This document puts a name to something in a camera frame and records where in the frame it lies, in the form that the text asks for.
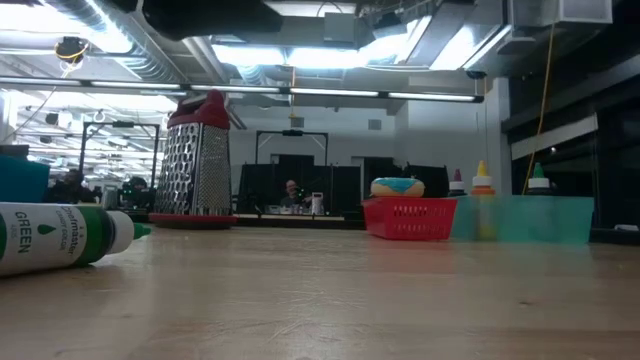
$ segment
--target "green squeeze bottle cap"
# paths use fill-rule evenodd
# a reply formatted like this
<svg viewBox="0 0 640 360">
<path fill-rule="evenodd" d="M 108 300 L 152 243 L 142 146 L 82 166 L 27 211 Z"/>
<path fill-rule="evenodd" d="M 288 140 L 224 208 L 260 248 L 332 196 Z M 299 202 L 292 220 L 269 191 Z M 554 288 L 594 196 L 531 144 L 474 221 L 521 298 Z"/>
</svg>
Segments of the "green squeeze bottle cap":
<svg viewBox="0 0 640 360">
<path fill-rule="evenodd" d="M 107 254 L 117 254 L 129 248 L 133 240 L 151 233 L 151 229 L 140 224 L 134 224 L 131 218 L 120 211 L 107 211 L 116 232 L 113 245 Z"/>
<path fill-rule="evenodd" d="M 549 184 L 549 179 L 544 177 L 544 170 L 542 170 L 542 165 L 540 163 L 536 163 L 536 167 L 533 169 L 533 176 L 529 179 L 529 188 L 530 189 L 549 189 L 551 186 Z"/>
<path fill-rule="evenodd" d="M 134 223 L 133 224 L 133 240 L 138 240 L 143 236 L 147 236 L 151 234 L 151 229 L 142 224 Z"/>
</svg>

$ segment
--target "wooden table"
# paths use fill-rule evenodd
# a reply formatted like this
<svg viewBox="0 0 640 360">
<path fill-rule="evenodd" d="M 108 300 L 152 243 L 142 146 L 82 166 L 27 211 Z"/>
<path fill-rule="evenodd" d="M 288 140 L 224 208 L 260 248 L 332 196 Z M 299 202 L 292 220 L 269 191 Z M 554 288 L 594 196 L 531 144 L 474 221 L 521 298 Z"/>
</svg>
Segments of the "wooden table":
<svg viewBox="0 0 640 360">
<path fill-rule="evenodd" d="M 156 229 L 0 280 L 0 359 L 638 359 L 640 250 Z"/>
</svg>

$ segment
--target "man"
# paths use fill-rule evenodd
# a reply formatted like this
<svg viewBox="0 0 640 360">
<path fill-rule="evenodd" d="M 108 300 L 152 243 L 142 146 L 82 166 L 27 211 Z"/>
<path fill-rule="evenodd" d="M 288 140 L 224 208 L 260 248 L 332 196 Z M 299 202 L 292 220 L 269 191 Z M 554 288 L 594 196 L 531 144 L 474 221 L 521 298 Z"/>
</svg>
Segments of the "man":
<svg viewBox="0 0 640 360">
<path fill-rule="evenodd" d="M 289 180 L 287 181 L 287 184 L 285 186 L 286 186 L 285 190 L 287 192 L 287 196 L 285 196 L 284 198 L 282 198 L 282 200 L 280 200 L 280 206 L 292 207 L 293 205 L 296 205 L 296 204 L 303 204 L 306 206 L 309 202 L 311 202 L 311 197 L 307 197 L 304 199 L 299 198 L 298 194 L 300 193 L 300 188 L 298 187 L 298 184 L 296 184 L 295 181 Z"/>
<path fill-rule="evenodd" d="M 64 176 L 64 181 L 58 181 L 49 189 L 46 202 L 59 204 L 95 203 L 95 195 L 91 190 L 82 186 L 84 176 L 78 169 L 71 169 Z"/>
</svg>

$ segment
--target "teal box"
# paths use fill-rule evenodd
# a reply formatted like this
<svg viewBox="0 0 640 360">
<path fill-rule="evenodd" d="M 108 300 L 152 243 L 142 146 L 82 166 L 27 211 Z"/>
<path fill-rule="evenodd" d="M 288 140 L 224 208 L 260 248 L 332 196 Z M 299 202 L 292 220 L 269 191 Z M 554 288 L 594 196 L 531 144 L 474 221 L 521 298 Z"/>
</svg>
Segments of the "teal box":
<svg viewBox="0 0 640 360">
<path fill-rule="evenodd" d="M 0 155 L 0 202 L 41 203 L 49 182 L 49 166 Z"/>
<path fill-rule="evenodd" d="M 458 199 L 451 238 L 478 239 L 476 197 Z M 593 198 L 563 196 L 504 196 L 483 204 L 491 212 L 496 241 L 586 244 L 589 242 Z"/>
</svg>

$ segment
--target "black partition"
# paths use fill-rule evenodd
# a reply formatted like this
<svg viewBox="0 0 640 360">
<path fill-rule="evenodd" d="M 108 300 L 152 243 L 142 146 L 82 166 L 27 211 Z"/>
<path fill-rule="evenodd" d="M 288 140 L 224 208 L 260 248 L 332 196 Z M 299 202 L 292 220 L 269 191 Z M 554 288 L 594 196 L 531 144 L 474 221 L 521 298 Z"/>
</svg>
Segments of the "black partition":
<svg viewBox="0 0 640 360">
<path fill-rule="evenodd" d="M 425 198 L 443 198 L 449 194 L 449 175 L 447 167 L 407 165 L 404 177 L 415 177 L 424 183 Z"/>
<path fill-rule="evenodd" d="M 285 184 L 294 180 L 308 193 L 324 194 L 325 210 L 330 214 L 353 211 L 360 205 L 360 167 L 302 166 L 285 164 L 244 164 L 238 191 L 238 212 L 264 212 L 279 205 L 286 196 Z"/>
</svg>

